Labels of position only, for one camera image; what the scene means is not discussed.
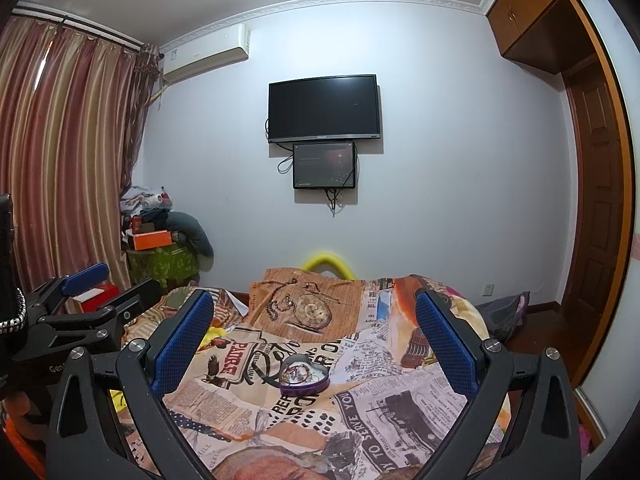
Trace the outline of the red and white box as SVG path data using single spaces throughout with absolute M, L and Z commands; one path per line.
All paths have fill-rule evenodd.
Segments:
M 105 306 L 120 294 L 119 287 L 112 283 L 99 284 L 73 296 L 66 302 L 65 309 L 69 314 L 90 313 Z

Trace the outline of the green patterned storage box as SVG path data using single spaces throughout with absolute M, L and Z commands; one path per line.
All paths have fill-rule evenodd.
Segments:
M 192 278 L 198 280 L 200 275 L 198 258 L 189 246 L 181 244 L 140 252 L 128 249 L 127 261 L 131 284 L 137 285 L 147 278 L 152 278 L 160 283 L 163 292 L 184 286 Z

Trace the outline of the orange box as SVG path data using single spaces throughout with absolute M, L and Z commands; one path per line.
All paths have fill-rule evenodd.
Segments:
M 127 242 L 132 250 L 143 252 L 144 250 L 170 246 L 174 240 L 172 239 L 171 232 L 163 230 L 131 234 L 127 236 Z

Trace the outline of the grey stuffed cushion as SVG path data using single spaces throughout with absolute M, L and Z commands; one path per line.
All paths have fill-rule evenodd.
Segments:
M 198 258 L 198 266 L 202 271 L 210 271 L 214 265 L 214 248 L 200 225 L 200 222 L 190 214 L 171 211 L 166 220 L 168 231 L 182 234 L 191 245 Z

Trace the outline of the dark bag on floor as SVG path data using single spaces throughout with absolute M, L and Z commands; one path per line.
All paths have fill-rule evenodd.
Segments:
M 523 325 L 529 298 L 530 292 L 520 292 L 479 304 L 476 308 L 486 324 L 489 336 L 506 344 Z

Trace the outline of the striped pink curtain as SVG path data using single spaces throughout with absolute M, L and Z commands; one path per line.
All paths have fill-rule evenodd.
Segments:
M 26 289 L 104 262 L 130 285 L 119 200 L 130 187 L 160 51 L 13 15 L 1 31 L 1 189 Z

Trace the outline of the purple heart-shaped tin box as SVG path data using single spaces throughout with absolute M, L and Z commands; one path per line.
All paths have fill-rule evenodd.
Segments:
M 306 354 L 293 354 L 281 363 L 278 385 L 284 396 L 322 393 L 330 385 L 329 369 L 312 362 Z

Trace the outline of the newspaper print bed blanket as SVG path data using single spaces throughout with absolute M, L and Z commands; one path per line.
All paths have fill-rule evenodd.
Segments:
M 410 479 L 466 403 L 416 320 L 419 290 L 488 337 L 469 300 L 420 275 L 273 268 L 246 306 L 215 289 L 212 326 L 164 407 L 217 479 Z

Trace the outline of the wooden door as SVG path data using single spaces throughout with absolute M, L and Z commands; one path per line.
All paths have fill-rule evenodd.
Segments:
M 608 334 L 629 263 L 634 156 L 626 107 L 605 45 L 579 0 L 567 0 L 593 54 L 562 73 L 575 131 L 578 204 L 562 311 L 582 330 L 585 354 L 570 373 L 586 378 Z

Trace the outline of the white air conditioner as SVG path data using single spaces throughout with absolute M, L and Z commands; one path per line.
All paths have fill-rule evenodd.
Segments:
M 250 29 L 245 24 L 232 25 L 168 47 L 163 58 L 163 81 L 175 84 L 249 57 Z

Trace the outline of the wooden overhead cabinet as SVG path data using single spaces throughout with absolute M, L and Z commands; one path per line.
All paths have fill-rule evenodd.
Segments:
M 496 0 L 488 21 L 504 58 L 548 74 L 565 72 L 594 53 L 570 0 Z

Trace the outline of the small wall monitor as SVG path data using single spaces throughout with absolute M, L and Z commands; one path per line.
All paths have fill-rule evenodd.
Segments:
M 356 188 L 357 155 L 352 142 L 293 145 L 294 190 Z

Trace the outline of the black wall television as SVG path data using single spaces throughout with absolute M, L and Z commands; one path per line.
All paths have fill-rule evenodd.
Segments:
M 270 143 L 378 139 L 378 78 L 363 74 L 272 82 L 266 127 Z

